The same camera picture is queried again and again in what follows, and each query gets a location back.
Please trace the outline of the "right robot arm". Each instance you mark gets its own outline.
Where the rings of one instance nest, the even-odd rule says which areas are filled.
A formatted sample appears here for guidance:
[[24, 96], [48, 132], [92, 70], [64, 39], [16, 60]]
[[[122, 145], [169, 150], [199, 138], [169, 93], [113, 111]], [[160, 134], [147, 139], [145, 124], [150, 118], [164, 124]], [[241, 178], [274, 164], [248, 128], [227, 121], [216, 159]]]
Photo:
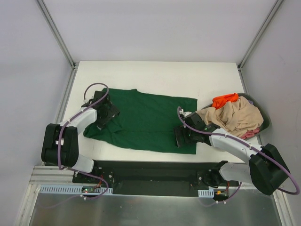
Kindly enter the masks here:
[[197, 113], [183, 112], [177, 116], [182, 123], [174, 129], [176, 144], [204, 143], [224, 150], [242, 160], [242, 163], [222, 161], [212, 173], [212, 182], [222, 186], [227, 181], [239, 181], [254, 185], [265, 195], [271, 195], [289, 178], [293, 177], [274, 145], [253, 145], [238, 138], [220, 126], [206, 125]]

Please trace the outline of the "green t shirt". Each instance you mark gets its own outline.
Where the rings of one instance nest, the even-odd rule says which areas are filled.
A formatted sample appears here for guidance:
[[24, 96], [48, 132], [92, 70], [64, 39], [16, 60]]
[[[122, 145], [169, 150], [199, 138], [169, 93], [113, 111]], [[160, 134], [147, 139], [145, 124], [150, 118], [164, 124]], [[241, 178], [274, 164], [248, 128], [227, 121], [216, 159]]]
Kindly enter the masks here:
[[174, 128], [181, 125], [177, 108], [194, 112], [197, 100], [142, 93], [136, 89], [110, 89], [111, 102], [120, 111], [103, 129], [86, 127], [86, 138], [117, 147], [161, 153], [196, 154], [196, 144], [178, 147]]

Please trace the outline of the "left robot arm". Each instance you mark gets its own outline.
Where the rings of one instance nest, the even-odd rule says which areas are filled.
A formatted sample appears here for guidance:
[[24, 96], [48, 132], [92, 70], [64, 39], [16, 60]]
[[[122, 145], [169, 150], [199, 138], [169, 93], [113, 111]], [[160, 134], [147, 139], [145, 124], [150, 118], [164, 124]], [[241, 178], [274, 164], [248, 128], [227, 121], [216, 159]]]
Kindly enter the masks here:
[[42, 161], [50, 165], [82, 171], [83, 178], [87, 182], [95, 183], [100, 173], [95, 169], [94, 160], [79, 153], [78, 136], [89, 125], [95, 125], [98, 130], [103, 130], [119, 113], [106, 89], [95, 91], [94, 96], [69, 120], [46, 126], [41, 151]]

